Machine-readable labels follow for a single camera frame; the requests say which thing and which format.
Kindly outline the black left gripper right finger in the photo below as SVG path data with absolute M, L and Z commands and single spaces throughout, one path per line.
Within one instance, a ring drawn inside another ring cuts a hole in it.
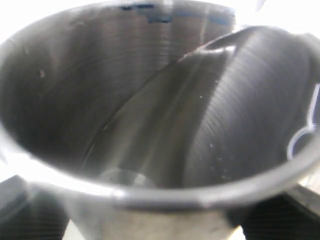
M 297 186 L 256 204 L 229 240 L 318 240 L 320 195 Z

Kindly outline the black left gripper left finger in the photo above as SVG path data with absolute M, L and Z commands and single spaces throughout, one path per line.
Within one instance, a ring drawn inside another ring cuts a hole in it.
M 68 222 L 62 205 L 46 191 L 17 176 L 0 182 L 2 240 L 61 240 Z

